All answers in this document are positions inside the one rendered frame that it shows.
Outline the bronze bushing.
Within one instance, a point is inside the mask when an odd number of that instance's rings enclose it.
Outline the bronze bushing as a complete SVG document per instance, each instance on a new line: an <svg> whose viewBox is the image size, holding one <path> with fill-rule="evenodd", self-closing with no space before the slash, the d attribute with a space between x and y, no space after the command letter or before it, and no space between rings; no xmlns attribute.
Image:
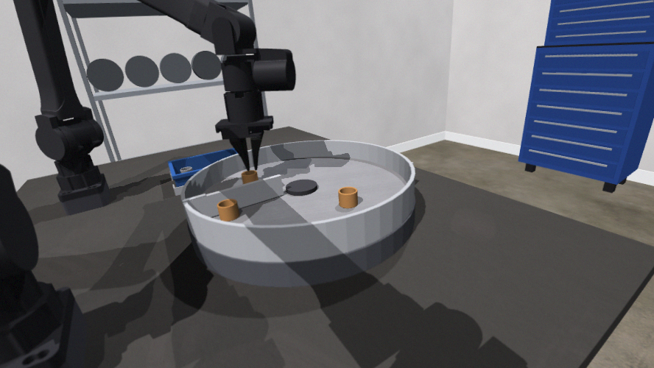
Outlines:
<svg viewBox="0 0 654 368"><path fill-rule="evenodd" d="M219 217L224 222L233 221L239 217L239 208L235 199L225 199L217 204Z"/></svg>
<svg viewBox="0 0 654 368"><path fill-rule="evenodd" d="M354 187L339 189L339 206L342 208L354 208L358 205L358 193Z"/></svg>
<svg viewBox="0 0 654 368"><path fill-rule="evenodd" d="M250 171L242 172L242 182L243 182L243 184L250 183L250 182L253 182L253 181L257 181L257 180L259 180L257 171L250 170Z"/></svg>

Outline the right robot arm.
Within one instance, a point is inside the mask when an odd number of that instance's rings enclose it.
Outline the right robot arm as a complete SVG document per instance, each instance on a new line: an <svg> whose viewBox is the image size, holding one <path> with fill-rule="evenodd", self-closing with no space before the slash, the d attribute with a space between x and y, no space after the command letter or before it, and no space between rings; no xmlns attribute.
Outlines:
<svg viewBox="0 0 654 368"><path fill-rule="evenodd" d="M60 368L65 360L74 295L38 282L34 225L11 172L0 164L0 368Z"/></svg>

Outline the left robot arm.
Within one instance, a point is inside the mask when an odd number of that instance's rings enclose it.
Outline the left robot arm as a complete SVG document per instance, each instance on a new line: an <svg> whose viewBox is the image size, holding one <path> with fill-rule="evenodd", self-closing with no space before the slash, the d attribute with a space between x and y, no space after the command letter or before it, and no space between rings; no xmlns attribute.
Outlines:
<svg viewBox="0 0 654 368"><path fill-rule="evenodd" d="M256 26L243 13L215 0L138 0L214 44L222 61L225 91L257 89L261 119L262 91L293 91L295 64L288 49L254 49ZM60 186L58 198L66 202L104 191L105 176L89 153L104 140L91 108L77 97L53 0L13 0L41 99L35 116L38 147L54 161ZM252 67L251 67L252 66ZM73 118L64 121L65 119Z"/></svg>

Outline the blue tray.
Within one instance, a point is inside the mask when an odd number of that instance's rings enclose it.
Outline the blue tray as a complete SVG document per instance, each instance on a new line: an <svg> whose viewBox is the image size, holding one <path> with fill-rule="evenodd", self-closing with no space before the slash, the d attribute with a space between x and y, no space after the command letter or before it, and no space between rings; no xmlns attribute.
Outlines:
<svg viewBox="0 0 654 368"><path fill-rule="evenodd" d="M221 160L223 158L235 154L238 153L234 148L232 148L232 149L225 149L217 152L211 152L203 155L196 155L189 158L182 158L178 160L168 161L172 179L175 180L177 187L183 186L199 170L205 168L206 166L214 162L217 162L218 160ZM193 168L193 171L180 173L181 168L189 167L189 166Z"/></svg>

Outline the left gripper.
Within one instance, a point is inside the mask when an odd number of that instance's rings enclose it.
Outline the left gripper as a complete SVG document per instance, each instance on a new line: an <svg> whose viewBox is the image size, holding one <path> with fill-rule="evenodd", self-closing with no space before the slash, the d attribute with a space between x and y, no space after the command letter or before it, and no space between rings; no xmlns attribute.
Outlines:
<svg viewBox="0 0 654 368"><path fill-rule="evenodd" d="M221 119L216 125L216 133L222 133L222 139L229 139L231 145L241 157L246 169L250 171L246 138L250 138L255 171L258 168L259 149L264 131L273 128L273 116L261 119L257 89L237 93L225 92L229 119ZM251 132L252 130L252 132Z"/></svg>

